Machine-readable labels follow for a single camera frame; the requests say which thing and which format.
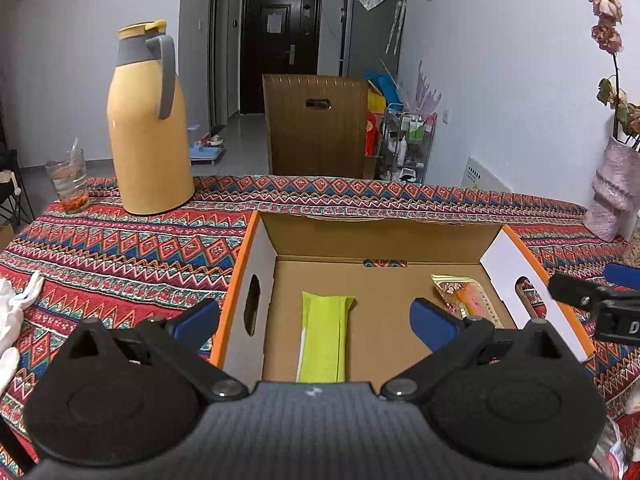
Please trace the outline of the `green snack bar packet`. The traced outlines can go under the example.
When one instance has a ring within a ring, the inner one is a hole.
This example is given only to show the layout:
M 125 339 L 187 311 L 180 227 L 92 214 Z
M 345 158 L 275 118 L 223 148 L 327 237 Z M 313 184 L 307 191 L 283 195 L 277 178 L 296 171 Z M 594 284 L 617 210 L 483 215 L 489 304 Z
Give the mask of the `green snack bar packet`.
M 346 341 L 353 296 L 302 292 L 302 331 L 296 382 L 335 384 L 346 380 Z

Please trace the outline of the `orange wafer snack packet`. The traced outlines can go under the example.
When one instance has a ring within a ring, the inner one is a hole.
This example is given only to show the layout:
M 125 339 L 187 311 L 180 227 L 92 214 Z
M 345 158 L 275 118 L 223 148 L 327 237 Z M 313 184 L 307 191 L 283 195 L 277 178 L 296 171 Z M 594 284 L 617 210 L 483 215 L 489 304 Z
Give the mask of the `orange wafer snack packet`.
M 436 292 L 445 301 L 452 314 L 459 318 L 480 316 L 486 318 L 497 328 L 504 327 L 498 312 L 478 281 L 465 276 L 442 274 L 432 274 L 431 279 Z

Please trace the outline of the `pink textured vase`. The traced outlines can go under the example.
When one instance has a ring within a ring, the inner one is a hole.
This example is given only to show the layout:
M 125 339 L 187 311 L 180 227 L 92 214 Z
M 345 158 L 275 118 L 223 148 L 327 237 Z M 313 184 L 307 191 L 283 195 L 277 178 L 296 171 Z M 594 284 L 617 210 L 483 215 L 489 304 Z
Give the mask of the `pink textured vase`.
M 610 136 L 591 186 L 593 198 L 584 225 L 601 240 L 612 242 L 620 222 L 639 205 L 639 153 Z

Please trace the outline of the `orange cardboard snack box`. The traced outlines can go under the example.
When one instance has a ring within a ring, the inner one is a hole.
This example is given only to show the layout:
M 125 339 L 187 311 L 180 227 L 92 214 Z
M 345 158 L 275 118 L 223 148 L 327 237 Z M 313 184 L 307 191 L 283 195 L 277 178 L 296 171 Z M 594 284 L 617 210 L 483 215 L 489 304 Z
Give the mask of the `orange cardboard snack box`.
M 549 275 L 514 229 L 254 212 L 240 247 L 210 362 L 245 385 L 296 377 L 303 296 L 351 296 L 346 377 L 379 387 L 427 356 L 409 315 L 416 298 L 440 303 L 434 275 L 478 281 L 507 328 L 529 313 L 516 284 L 540 294 Z

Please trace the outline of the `white cloth glove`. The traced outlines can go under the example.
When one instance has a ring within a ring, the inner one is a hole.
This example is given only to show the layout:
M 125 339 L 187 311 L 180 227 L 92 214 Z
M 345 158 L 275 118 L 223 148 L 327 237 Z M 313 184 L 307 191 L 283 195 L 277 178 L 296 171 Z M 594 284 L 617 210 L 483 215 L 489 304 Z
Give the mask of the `white cloth glove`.
M 44 277 L 36 271 L 22 292 L 16 292 L 6 278 L 1 280 L 0 304 L 0 391 L 4 393 L 15 375 L 20 362 L 20 352 L 15 347 L 20 336 L 25 310 L 38 299 Z

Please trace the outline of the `drinking glass with straw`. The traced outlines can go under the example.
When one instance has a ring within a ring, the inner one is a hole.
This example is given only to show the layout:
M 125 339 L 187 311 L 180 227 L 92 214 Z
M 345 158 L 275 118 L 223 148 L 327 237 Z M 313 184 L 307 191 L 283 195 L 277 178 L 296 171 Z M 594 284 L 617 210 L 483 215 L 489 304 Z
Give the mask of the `drinking glass with straw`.
M 89 205 L 87 165 L 78 138 L 62 159 L 50 160 L 44 168 L 66 214 L 77 214 Z

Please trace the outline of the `yellow thermos jug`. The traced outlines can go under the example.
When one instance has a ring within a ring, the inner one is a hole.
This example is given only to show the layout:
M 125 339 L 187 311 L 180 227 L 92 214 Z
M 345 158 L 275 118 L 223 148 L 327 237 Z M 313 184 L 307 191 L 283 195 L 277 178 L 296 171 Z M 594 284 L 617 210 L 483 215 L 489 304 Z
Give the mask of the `yellow thermos jug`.
M 132 24 L 118 32 L 106 117 L 127 212 L 162 214 L 192 198 L 186 106 L 166 21 Z

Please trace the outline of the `dried pink roses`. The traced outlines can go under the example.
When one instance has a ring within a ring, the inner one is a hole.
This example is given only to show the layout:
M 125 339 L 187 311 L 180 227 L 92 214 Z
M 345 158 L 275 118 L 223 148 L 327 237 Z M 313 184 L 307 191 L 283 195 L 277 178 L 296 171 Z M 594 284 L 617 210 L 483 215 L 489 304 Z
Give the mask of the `dried pink roses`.
M 613 112 L 612 137 L 627 148 L 639 151 L 639 104 L 630 102 L 620 85 L 618 57 L 624 50 L 623 38 L 618 30 L 623 24 L 623 6 L 620 0 L 589 0 L 592 14 L 597 19 L 590 29 L 591 39 L 612 60 L 613 73 L 598 83 L 597 100 Z

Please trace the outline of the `wooden chair back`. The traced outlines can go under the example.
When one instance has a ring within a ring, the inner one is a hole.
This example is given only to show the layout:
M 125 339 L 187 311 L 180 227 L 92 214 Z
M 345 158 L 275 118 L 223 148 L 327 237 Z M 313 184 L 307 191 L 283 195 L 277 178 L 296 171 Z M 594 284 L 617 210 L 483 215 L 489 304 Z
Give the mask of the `wooden chair back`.
M 360 178 L 366 157 L 367 81 L 265 75 L 269 172 Z

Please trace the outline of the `dark entrance door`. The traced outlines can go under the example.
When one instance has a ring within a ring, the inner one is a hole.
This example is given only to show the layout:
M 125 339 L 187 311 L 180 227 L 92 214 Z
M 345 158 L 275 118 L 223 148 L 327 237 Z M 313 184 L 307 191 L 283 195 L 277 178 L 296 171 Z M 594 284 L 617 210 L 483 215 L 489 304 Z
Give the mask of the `dark entrance door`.
M 318 73 L 321 0 L 243 0 L 240 112 L 265 110 L 262 77 Z

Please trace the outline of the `grey refrigerator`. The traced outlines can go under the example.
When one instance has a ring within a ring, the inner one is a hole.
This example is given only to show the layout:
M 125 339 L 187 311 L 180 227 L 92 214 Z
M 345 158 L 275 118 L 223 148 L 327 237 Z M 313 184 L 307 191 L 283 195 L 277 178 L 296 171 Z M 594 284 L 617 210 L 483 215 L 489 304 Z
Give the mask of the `grey refrigerator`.
M 372 72 L 397 76 L 401 11 L 401 0 L 344 0 L 340 76 L 363 78 Z

